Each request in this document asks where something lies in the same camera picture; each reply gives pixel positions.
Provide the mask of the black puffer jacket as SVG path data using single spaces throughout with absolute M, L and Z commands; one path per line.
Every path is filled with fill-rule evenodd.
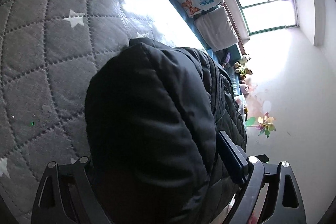
M 238 190 L 217 151 L 247 134 L 230 78 L 206 53 L 131 39 L 91 79 L 87 138 L 114 223 L 210 223 Z

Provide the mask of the colourful pinwheel toy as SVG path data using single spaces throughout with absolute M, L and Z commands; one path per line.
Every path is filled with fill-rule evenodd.
M 263 116 L 259 117 L 250 117 L 246 120 L 245 125 L 247 127 L 254 127 L 259 130 L 259 136 L 265 135 L 268 139 L 270 137 L 271 132 L 276 131 L 276 127 L 274 125 L 274 118 L 266 112 Z

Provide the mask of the stuffed toys group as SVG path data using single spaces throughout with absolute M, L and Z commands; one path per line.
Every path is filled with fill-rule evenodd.
M 246 75 L 253 75 L 252 70 L 246 67 L 246 64 L 250 59 L 251 57 L 249 54 L 244 54 L 242 55 L 242 58 L 234 64 L 234 71 L 239 77 L 239 80 L 244 80 Z

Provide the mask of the purple toy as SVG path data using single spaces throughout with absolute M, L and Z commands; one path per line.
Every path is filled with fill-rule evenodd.
M 231 59 L 231 53 L 230 52 L 224 53 L 224 55 L 221 59 L 222 67 L 225 67 L 226 65 L 228 65 L 230 63 L 230 59 Z

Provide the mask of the white plain pillow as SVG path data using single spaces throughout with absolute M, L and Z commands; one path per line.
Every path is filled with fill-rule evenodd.
M 225 50 L 239 41 L 223 6 L 200 16 L 194 24 L 214 52 Z

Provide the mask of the grey star quilted bedspread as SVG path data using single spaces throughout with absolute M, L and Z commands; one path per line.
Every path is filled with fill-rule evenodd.
M 89 154 L 89 82 L 137 37 L 203 48 L 169 0 L 1 0 L 1 197 L 19 223 L 48 162 Z

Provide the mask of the blue bed sheet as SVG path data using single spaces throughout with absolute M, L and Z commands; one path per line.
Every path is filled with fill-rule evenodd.
M 201 34 L 199 33 L 198 29 L 195 26 L 195 20 L 198 19 L 200 16 L 213 11 L 214 9 L 223 6 L 228 14 L 228 17 L 230 18 L 230 21 L 235 29 L 235 25 L 234 25 L 234 21 L 232 19 L 232 16 L 230 15 L 230 12 L 228 11 L 228 8 L 226 7 L 226 3 L 223 0 L 223 3 L 210 9 L 209 11 L 206 11 L 204 13 L 198 14 L 192 18 L 188 17 L 186 12 L 184 11 L 184 9 L 181 7 L 181 5 L 177 2 L 177 0 L 169 0 L 170 3 L 174 6 L 174 8 L 177 10 L 177 12 L 180 14 L 180 16 L 183 18 L 183 20 L 186 22 L 186 24 L 189 26 L 189 28 L 192 30 L 192 32 L 195 34 L 195 36 L 197 37 L 197 39 L 201 42 L 202 46 L 205 47 L 206 52 L 210 54 L 211 57 L 213 57 L 215 59 L 215 61 L 217 61 L 219 64 L 221 64 L 221 59 L 224 55 L 224 53 L 226 52 L 230 52 L 231 53 L 231 59 L 230 59 L 230 63 L 228 65 L 226 65 L 224 67 L 224 69 L 228 72 L 229 77 L 232 81 L 232 87 L 234 89 L 234 94 L 236 96 L 239 96 L 240 94 L 242 94 L 241 90 L 240 90 L 240 81 L 239 81 L 239 77 L 235 74 L 234 71 L 234 64 L 239 61 L 242 57 L 242 54 L 240 52 L 239 49 L 239 43 L 236 43 L 235 45 L 225 49 L 225 50 L 221 50 L 221 51 L 217 51 L 214 52 L 212 50 L 212 48 L 204 41 L 204 39 L 202 38 Z

